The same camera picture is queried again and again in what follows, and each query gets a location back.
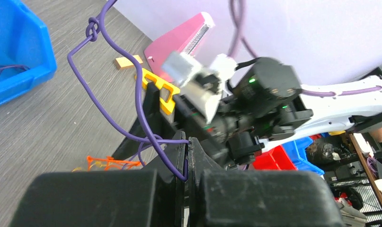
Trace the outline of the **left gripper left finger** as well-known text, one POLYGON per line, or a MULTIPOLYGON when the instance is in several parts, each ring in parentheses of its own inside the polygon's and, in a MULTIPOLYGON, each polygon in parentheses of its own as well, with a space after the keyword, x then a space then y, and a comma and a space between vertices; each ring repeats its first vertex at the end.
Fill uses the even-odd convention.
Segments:
POLYGON ((184 184, 155 157, 138 170, 58 172, 36 177, 12 227, 180 227, 184 184))

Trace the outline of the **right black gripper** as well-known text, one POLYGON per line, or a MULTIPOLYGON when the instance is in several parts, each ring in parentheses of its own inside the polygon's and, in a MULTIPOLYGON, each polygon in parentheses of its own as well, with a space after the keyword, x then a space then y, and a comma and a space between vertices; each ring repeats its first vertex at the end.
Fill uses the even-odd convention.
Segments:
POLYGON ((292 66, 270 57, 256 58, 248 66, 231 95, 219 99, 210 122, 189 96, 181 96, 175 110, 176 127, 197 138, 220 166, 253 162, 255 152, 276 141, 286 143, 313 117, 292 66))

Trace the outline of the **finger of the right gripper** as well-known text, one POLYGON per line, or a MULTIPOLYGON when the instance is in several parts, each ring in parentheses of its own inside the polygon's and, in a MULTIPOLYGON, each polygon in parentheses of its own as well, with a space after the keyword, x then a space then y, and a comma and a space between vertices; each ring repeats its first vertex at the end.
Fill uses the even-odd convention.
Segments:
MULTIPOLYGON (((160 91, 151 82, 147 85, 142 108, 153 133, 161 136, 163 139, 178 138, 175 135, 177 128, 160 111, 160 91)), ((115 160, 128 159, 136 154, 139 145, 140 142, 125 138, 112 154, 112 157, 115 160)))

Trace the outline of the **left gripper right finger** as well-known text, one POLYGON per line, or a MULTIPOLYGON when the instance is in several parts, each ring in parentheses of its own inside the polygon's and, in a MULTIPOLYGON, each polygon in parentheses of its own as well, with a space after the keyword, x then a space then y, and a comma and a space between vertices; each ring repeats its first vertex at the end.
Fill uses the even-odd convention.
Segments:
POLYGON ((226 171, 190 138, 192 227, 342 227, 325 181, 307 171, 226 171))

